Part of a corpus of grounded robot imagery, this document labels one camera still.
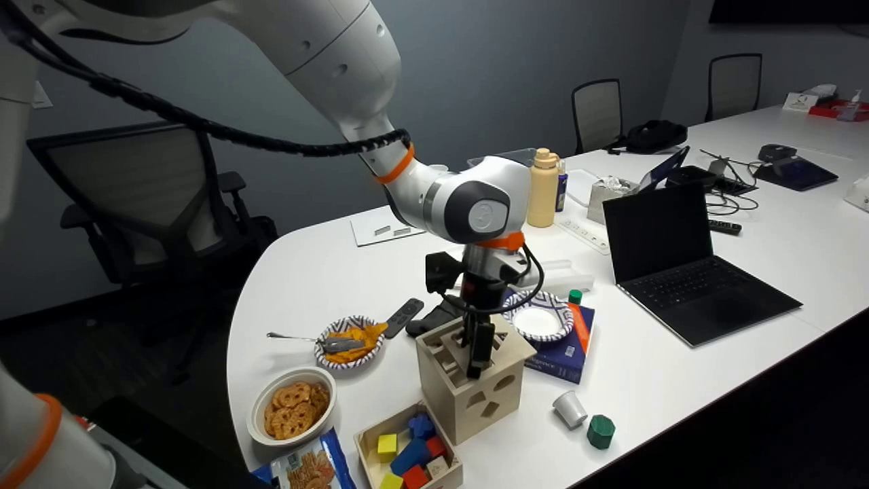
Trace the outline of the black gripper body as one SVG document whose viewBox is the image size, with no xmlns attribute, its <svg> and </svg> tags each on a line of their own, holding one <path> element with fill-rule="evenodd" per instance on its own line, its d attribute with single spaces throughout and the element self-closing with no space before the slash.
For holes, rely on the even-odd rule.
<svg viewBox="0 0 869 489">
<path fill-rule="evenodd" d="M 466 333 L 479 327 L 502 307 L 505 288 L 521 278 L 521 269 L 511 264 L 509 251 L 468 243 L 462 255 Z"/>
</svg>

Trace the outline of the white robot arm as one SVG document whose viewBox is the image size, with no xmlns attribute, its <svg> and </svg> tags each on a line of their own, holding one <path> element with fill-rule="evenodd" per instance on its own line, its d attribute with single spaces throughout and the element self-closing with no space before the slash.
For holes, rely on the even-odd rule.
<svg viewBox="0 0 869 489">
<path fill-rule="evenodd" d="M 0 11 L 4 213 L 18 201 L 24 133 L 45 64 L 80 76 L 94 90 L 163 118 L 282 151 L 288 147 L 282 137 L 200 117 L 122 79 L 99 73 L 58 45 L 68 31 L 121 42 L 166 42 L 213 16 L 248 34 L 292 86 L 342 133 L 331 147 L 307 144 L 303 149 L 307 156 L 356 151 L 384 185 L 398 219 L 466 246 L 466 375 L 475 379 L 489 368 L 494 317 L 509 283 L 498 255 L 524 240 L 530 171 L 498 154 L 460 174 L 417 156 L 411 135 L 390 118 L 403 56 L 372 0 L 0 0 Z"/>
</svg>

